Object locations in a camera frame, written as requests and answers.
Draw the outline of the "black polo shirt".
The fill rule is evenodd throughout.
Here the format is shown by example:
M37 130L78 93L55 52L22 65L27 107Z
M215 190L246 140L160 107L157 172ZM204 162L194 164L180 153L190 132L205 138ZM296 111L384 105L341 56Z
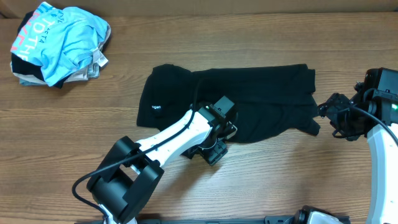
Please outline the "black polo shirt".
M306 64L195 72L164 64L153 68L146 80L136 124L162 131L194 101L216 103L226 96L238 112L232 142L258 142L290 128L316 136L315 90L315 71Z

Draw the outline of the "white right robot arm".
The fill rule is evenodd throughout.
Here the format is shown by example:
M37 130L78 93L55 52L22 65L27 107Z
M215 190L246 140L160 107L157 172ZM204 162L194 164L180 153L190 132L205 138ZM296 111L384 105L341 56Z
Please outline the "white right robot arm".
M351 99L334 93L318 105L335 138L367 140L371 154L371 201L366 223L397 223L397 102L357 93Z

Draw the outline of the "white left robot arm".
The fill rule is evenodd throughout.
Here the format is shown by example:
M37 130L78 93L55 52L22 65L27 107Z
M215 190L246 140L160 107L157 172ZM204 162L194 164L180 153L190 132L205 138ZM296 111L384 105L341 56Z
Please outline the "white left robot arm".
M134 223L164 174L164 166L183 154L199 154L209 165L226 153L234 136L234 108L206 105L190 109L160 133L136 142L124 136L114 143L86 185L103 223Z

